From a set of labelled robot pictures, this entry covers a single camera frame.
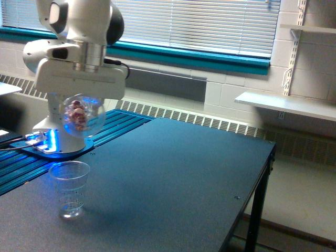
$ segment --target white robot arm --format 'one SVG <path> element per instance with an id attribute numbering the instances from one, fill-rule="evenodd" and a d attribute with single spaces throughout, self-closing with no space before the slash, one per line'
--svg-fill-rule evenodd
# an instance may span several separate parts
<path id="1" fill-rule="evenodd" d="M 111 0 L 36 0 L 39 20 L 57 39 L 29 42 L 26 66 L 36 73 L 36 89 L 48 93 L 49 116 L 34 131 L 51 131 L 57 146 L 38 146 L 46 154 L 76 152 L 84 139 L 68 135 L 60 107 L 70 96 L 121 99 L 128 67 L 106 60 L 106 46 L 123 34 L 123 18 Z"/>

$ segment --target black table leg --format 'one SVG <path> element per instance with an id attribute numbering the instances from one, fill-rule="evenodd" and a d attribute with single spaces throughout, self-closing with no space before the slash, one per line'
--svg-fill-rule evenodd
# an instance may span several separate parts
<path id="1" fill-rule="evenodd" d="M 248 227 L 248 233 L 246 238 L 245 252 L 254 252 L 256 248 L 269 174 L 270 174 L 270 162 L 268 162 L 266 170 L 254 194 L 250 224 Z"/>

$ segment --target radiator vent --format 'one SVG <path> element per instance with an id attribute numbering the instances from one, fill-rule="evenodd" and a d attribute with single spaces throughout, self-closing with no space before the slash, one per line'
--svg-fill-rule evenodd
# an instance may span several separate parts
<path id="1" fill-rule="evenodd" d="M 204 127 L 216 128 L 219 130 L 235 132 L 253 138 L 262 138 L 277 143 L 277 153 L 308 160 L 320 164 L 336 166 L 336 144 L 330 141 L 310 139 L 300 135 L 281 133 L 261 129 L 246 123 L 238 123 L 230 120 L 220 120 L 204 114 L 192 113 L 182 110 L 167 109 L 164 107 L 118 101 L 116 109 L 123 109 L 152 117 L 164 117 L 173 120 L 202 125 Z"/>
<path id="2" fill-rule="evenodd" d="M 47 99 L 47 94 L 38 92 L 34 86 L 34 82 L 31 80 L 20 79 L 7 75 L 0 75 L 0 82 L 21 88 L 22 91 L 20 91 L 20 93 L 25 94 L 27 96 L 34 96 L 42 99 Z"/>

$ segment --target clear sphere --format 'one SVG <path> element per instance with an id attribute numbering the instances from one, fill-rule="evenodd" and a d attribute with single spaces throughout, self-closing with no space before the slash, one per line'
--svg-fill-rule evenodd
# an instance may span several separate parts
<path id="1" fill-rule="evenodd" d="M 105 109 L 100 99 L 78 94 L 63 103 L 65 130 L 77 138 L 89 138 L 98 133 L 105 122 Z"/>

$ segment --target teal window frame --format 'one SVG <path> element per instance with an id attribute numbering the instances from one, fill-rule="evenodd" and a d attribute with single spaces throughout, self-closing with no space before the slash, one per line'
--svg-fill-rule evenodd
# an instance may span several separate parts
<path id="1" fill-rule="evenodd" d="M 33 41 L 36 39 L 55 39 L 51 32 L 0 27 L 0 39 L 10 41 Z M 135 60 L 150 60 L 190 68 L 206 68 L 222 71 L 243 72 L 267 75 L 270 59 L 244 57 L 211 52 L 183 50 L 160 46 L 151 46 L 119 41 L 107 48 L 108 55 L 121 58 L 131 57 Z"/>

